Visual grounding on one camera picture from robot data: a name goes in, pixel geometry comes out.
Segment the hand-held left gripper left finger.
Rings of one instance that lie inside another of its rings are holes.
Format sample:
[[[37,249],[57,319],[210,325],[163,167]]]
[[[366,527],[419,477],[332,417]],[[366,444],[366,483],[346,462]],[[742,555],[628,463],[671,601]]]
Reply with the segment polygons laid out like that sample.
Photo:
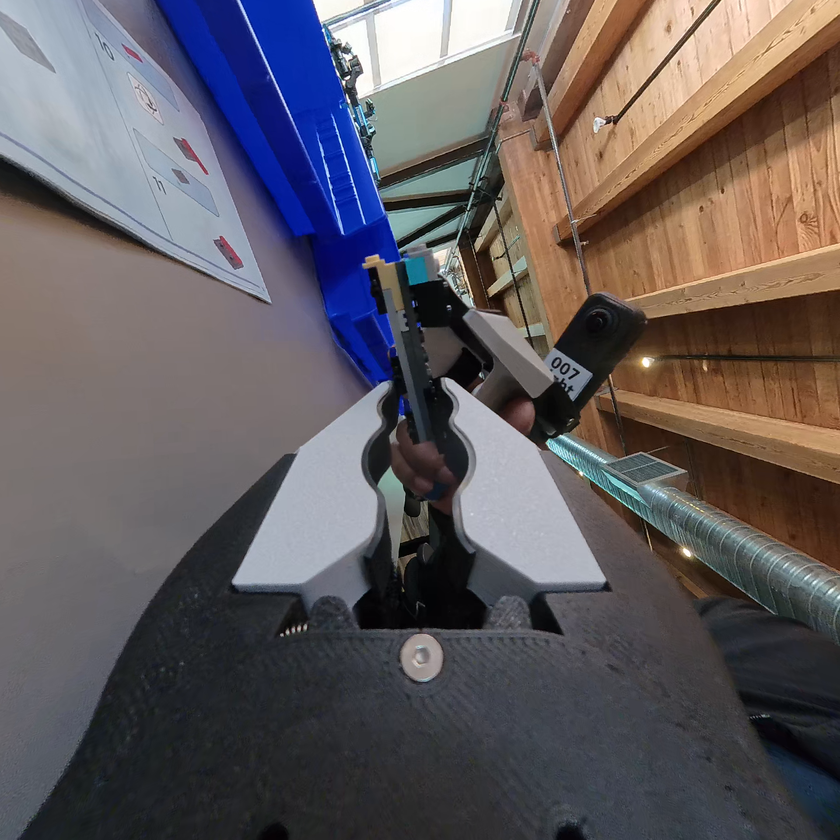
[[[378,624],[393,575],[386,502],[400,397],[386,382],[299,447],[232,586],[298,596],[310,618],[325,597],[354,624]]]

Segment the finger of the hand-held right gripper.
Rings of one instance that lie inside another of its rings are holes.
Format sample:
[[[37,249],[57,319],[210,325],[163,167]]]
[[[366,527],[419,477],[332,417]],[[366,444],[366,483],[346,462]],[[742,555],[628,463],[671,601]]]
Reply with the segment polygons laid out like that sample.
[[[456,324],[423,331],[433,378],[464,387],[490,410],[535,400],[535,351],[511,324]]]
[[[535,399],[554,383],[507,316],[466,306],[446,280],[416,284],[413,302],[433,380],[447,377],[467,387],[483,373],[472,392],[479,400]]]

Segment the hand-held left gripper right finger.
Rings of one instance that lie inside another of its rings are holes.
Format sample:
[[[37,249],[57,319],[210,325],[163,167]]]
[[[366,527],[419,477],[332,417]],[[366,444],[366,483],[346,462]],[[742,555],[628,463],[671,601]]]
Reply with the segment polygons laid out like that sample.
[[[603,592],[607,579],[545,453],[451,379],[440,391],[436,444],[456,483],[432,556],[432,627],[482,628],[511,596],[522,628],[561,628],[549,595]]]

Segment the long grey black brick assembly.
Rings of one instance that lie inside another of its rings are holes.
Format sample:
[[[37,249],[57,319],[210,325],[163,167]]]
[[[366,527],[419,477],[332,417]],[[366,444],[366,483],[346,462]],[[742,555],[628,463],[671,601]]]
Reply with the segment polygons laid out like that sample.
[[[392,371],[399,394],[407,401],[409,433],[415,443],[443,443],[444,416],[438,381],[433,378],[410,286],[443,279],[427,248],[388,262],[379,255],[365,258],[363,268],[380,313],[386,315],[393,337]]]

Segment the person's right hand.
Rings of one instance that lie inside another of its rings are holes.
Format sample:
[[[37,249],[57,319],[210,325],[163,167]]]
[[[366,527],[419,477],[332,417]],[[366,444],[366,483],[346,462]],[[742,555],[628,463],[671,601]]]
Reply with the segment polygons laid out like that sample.
[[[512,399],[499,415],[523,435],[530,433],[536,417],[534,404],[525,396]],[[403,487],[426,499],[431,508],[451,517],[460,480],[447,467],[445,457],[438,452],[435,443],[415,444],[408,432],[407,420],[403,419],[395,428],[391,452],[392,471]]]

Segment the metal conduit pipe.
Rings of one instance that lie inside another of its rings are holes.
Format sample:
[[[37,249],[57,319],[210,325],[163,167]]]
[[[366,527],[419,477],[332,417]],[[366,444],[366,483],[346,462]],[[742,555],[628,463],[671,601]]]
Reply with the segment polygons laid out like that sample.
[[[586,262],[585,262],[585,258],[584,258],[584,255],[583,255],[582,243],[581,243],[581,238],[579,236],[579,232],[578,232],[578,229],[577,229],[577,223],[576,223],[576,220],[574,218],[574,209],[573,209],[573,204],[572,204],[572,201],[571,201],[570,190],[569,190],[566,178],[565,178],[564,168],[563,168],[561,158],[560,158],[560,147],[559,147],[559,142],[557,141],[557,136],[556,136],[556,133],[555,133],[554,127],[553,127],[552,117],[551,117],[551,113],[550,113],[550,109],[549,109],[548,93],[547,93],[545,85],[544,85],[543,74],[542,74],[542,70],[541,70],[541,66],[540,66],[540,58],[539,58],[538,54],[535,51],[533,51],[532,49],[528,49],[527,52],[528,52],[528,57],[525,57],[525,54],[522,54],[522,60],[527,60],[532,64],[533,74],[534,74],[534,77],[537,81],[537,87],[538,87],[538,90],[539,90],[539,95],[540,95],[540,99],[541,99],[541,103],[542,103],[542,113],[547,120],[547,124],[548,124],[548,128],[549,128],[549,141],[550,141],[550,145],[551,145],[551,148],[552,148],[552,151],[553,151],[555,163],[557,165],[557,169],[558,169],[558,173],[559,173],[559,177],[560,177],[560,183],[561,183],[561,187],[562,187],[563,199],[564,199],[564,202],[565,202],[565,205],[566,205],[566,210],[567,210],[569,220],[570,220],[572,239],[573,239],[573,243],[574,243],[574,251],[575,251],[575,254],[576,254],[576,257],[578,259],[579,266],[580,266],[580,269],[581,269],[581,276],[582,276],[583,283],[584,283],[584,289],[585,289],[586,295],[589,297],[592,294],[592,287],[591,287],[589,272],[588,272],[587,265],[586,265]],[[620,438],[623,454],[625,456],[627,456],[628,455],[627,441],[626,441],[626,436],[625,436],[625,432],[624,432],[623,419],[622,419],[622,416],[620,414],[618,404],[617,404],[617,401],[616,401],[615,390],[614,390],[614,386],[613,386],[613,377],[611,375],[609,375],[607,377],[606,382],[607,382],[607,391],[608,391],[609,396],[610,396],[612,410],[613,410],[614,418],[615,418],[615,421],[616,421],[617,432],[618,432],[618,436]]]

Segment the person's black jacket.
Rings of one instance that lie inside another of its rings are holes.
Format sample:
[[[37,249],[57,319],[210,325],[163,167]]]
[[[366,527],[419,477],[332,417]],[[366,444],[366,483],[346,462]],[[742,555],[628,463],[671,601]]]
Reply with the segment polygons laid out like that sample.
[[[694,601],[761,739],[839,779],[839,647],[760,605]]]

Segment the row of robot arms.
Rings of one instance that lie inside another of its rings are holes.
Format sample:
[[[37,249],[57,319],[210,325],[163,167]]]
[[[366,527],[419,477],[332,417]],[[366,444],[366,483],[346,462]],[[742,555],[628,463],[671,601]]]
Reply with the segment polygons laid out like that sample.
[[[324,34],[374,184],[379,187],[381,174],[373,150],[375,105],[372,99],[361,99],[359,95],[358,80],[364,73],[361,61],[350,44],[335,38],[328,28],[324,29]]]

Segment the person's blue hoodie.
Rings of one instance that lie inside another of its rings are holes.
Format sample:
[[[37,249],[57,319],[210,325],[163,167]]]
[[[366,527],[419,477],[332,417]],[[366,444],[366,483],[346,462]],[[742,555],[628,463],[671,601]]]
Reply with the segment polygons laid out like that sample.
[[[839,782],[809,760],[766,738],[762,745],[786,789],[824,838],[839,838]]]

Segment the open instruction booklet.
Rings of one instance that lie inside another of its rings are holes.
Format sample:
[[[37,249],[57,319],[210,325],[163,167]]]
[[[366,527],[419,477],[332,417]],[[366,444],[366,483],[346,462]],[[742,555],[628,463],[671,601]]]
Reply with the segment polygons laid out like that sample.
[[[2,158],[125,233],[270,295],[199,112],[92,1],[1,2]]]

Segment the duct vent grille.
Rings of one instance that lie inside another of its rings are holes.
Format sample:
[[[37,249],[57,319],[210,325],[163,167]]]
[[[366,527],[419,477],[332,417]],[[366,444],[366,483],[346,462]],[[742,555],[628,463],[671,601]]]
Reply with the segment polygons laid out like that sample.
[[[613,483],[634,490],[647,485],[686,490],[688,485],[688,473],[685,469],[648,453],[616,458],[604,463],[602,469]]]

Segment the silver metal air duct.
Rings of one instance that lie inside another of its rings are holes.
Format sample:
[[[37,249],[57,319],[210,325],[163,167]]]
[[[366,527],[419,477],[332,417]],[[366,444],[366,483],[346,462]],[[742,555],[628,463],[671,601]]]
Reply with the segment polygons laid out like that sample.
[[[778,616],[839,642],[839,573],[683,490],[615,484],[602,465],[616,458],[573,435],[549,449],[567,465]]]

